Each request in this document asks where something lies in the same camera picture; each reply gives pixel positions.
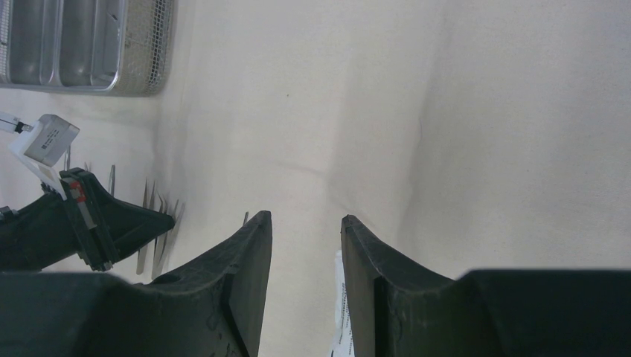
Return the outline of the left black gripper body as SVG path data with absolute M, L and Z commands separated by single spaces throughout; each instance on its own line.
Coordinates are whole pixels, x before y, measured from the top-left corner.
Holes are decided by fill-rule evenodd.
M 71 255 L 99 270 L 85 213 L 98 223 L 96 200 L 64 201 L 47 192 L 20 210 L 1 208 L 1 271 L 41 271 Z

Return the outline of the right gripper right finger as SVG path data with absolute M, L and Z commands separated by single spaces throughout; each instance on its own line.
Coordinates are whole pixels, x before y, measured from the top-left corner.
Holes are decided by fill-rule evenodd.
M 358 218 L 341 226 L 357 356 L 628 356 L 630 272 L 478 269 L 438 274 Z

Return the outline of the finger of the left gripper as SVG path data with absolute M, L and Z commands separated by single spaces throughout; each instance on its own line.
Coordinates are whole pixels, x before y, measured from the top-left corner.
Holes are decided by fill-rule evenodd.
M 101 185 L 93 173 L 79 167 L 62 171 L 61 185 L 67 200 L 87 198 L 96 200 L 98 223 L 84 214 L 97 250 L 98 271 L 107 271 L 114 264 L 132 256 L 142 246 L 143 226 L 147 228 L 149 242 L 174 226 L 173 218 L 155 210 L 116 199 Z

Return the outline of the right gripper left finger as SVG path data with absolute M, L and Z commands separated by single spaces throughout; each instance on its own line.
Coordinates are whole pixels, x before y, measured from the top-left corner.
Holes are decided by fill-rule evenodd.
M 106 273 L 1 276 L 3 356 L 256 356 L 272 215 L 148 284 Z

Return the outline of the steel tweezers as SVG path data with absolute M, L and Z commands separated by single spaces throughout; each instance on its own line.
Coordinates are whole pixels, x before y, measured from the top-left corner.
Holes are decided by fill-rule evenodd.
M 184 210 L 183 207 L 185 206 L 184 203 L 181 204 L 179 202 L 179 199 L 176 200 L 175 205 L 172 207 L 169 206 L 166 199 L 163 199 L 161 202 L 164 203 L 163 212 L 173 218 L 174 226 L 166 233 L 158 236 L 155 240 L 151 269 L 151 278 L 153 280 L 161 275 L 162 269 L 164 267 L 164 259 L 166 254 L 165 251 L 167 250 L 169 234 L 173 233 L 178 228 L 179 220 L 181 219 L 182 211 Z
M 145 180 L 144 185 L 144 195 L 143 195 L 143 203 L 142 207 L 148 210 L 153 210 L 155 205 L 155 197 L 156 197 L 156 183 L 149 183 L 149 179 Z M 144 273 L 144 267 L 147 258 L 147 243 L 149 242 L 149 238 L 147 235 L 147 228 L 143 226 L 143 230 L 141 231 L 142 235 L 142 246 L 138 249 L 138 255 L 136 260 L 136 268 L 135 273 L 138 276 L 141 276 Z

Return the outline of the white sterile pouch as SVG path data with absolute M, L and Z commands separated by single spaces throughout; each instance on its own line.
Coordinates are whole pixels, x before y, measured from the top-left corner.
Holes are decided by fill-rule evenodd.
M 336 329 L 330 346 L 332 357 L 354 357 L 353 333 L 350 324 L 350 315 L 347 304 L 347 292 L 345 285 L 342 251 L 338 250 L 335 256 L 336 279 L 336 304 L 335 323 Z

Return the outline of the beige cloth wrap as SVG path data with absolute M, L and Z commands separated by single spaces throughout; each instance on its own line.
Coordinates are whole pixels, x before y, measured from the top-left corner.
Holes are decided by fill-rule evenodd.
M 630 267 L 628 1 L 178 1 L 154 97 L 1 90 L 184 206 L 167 269 L 272 215 L 259 354 L 326 356 L 352 214 L 419 264 Z

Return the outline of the wire mesh steel basket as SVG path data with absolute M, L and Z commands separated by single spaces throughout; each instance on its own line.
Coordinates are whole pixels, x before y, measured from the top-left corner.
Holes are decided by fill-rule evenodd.
M 12 84 L 8 78 L 8 27 L 10 3 L 1 2 L 1 87 L 29 91 L 149 97 L 164 85 L 170 60 L 170 35 L 174 1 L 122 1 L 121 53 L 112 85 L 106 88 L 65 87 L 60 82 L 59 61 L 63 2 L 57 25 L 54 77 L 46 86 Z

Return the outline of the right steel tray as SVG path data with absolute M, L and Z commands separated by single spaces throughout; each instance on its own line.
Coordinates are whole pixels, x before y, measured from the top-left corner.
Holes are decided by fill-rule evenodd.
M 59 77 L 65 87 L 113 84 L 121 53 L 122 1 L 64 1 Z

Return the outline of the steel tray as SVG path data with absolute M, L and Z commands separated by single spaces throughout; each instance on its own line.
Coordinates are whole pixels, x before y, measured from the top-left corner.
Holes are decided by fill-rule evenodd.
M 8 27 L 8 78 L 46 86 L 54 77 L 61 1 L 12 1 Z
M 59 77 L 65 87 L 113 84 L 121 53 L 122 1 L 64 1 Z

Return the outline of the left steel tray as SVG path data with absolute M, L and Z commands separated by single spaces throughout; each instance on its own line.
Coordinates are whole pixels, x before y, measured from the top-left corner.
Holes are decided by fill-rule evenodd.
M 8 78 L 46 86 L 54 77 L 61 1 L 12 1 L 8 27 Z

